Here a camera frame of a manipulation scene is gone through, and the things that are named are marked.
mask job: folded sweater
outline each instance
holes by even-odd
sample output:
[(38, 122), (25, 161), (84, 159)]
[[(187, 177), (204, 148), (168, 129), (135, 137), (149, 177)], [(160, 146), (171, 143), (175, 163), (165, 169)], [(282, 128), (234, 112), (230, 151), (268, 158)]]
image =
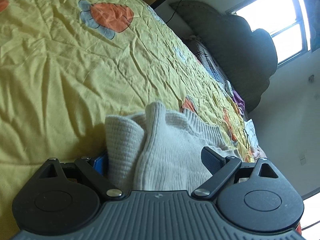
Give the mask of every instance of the folded sweater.
[(223, 141), (218, 126), (210, 126), (188, 109), (182, 113), (151, 103), (145, 113), (108, 115), (105, 120), (109, 156), (108, 179), (124, 192), (188, 190), (212, 175), (201, 162), (210, 147), (221, 156), (241, 158)]

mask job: metal screw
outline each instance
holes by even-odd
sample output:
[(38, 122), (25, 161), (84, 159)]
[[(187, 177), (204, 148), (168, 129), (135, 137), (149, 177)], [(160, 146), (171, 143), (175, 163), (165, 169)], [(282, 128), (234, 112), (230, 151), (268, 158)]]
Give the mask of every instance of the metal screw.
[(194, 191), (195, 195), (197, 195), (198, 197), (206, 197), (208, 195), (210, 195), (210, 191), (204, 188), (198, 188)]
[(120, 197), (123, 194), (123, 192), (119, 189), (113, 188), (113, 189), (109, 189), (107, 191), (107, 195), (109, 197)]

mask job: white sweater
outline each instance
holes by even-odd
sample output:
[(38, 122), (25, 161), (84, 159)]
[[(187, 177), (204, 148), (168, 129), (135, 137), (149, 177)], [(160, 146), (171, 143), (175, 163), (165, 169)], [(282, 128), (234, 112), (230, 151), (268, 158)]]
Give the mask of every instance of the white sweater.
[(194, 189), (211, 177), (201, 162), (204, 146), (225, 157), (241, 158), (224, 143), (219, 127), (210, 126), (188, 109), (183, 113), (151, 103), (145, 113), (105, 121), (108, 179), (127, 193), (135, 190)]

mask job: yellow bedsheet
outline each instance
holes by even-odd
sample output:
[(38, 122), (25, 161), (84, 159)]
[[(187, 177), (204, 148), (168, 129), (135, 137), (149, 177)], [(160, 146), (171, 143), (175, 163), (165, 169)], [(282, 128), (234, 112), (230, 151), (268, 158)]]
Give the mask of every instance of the yellow bedsheet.
[(179, 110), (186, 95), (233, 147), (226, 109), (248, 158), (235, 104), (143, 1), (0, 0), (0, 239), (18, 230), (12, 199), (47, 158), (97, 155), (106, 114), (155, 100)]

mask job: gray headboard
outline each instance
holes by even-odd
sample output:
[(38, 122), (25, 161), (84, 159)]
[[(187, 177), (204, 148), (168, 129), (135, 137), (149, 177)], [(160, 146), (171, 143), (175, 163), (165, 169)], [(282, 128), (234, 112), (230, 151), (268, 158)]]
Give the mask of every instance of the gray headboard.
[[(173, 9), (178, 3), (171, 4)], [(221, 15), (211, 6), (182, 1), (177, 13), (200, 36), (251, 112), (277, 70), (276, 48), (269, 33), (251, 31), (245, 19)]]

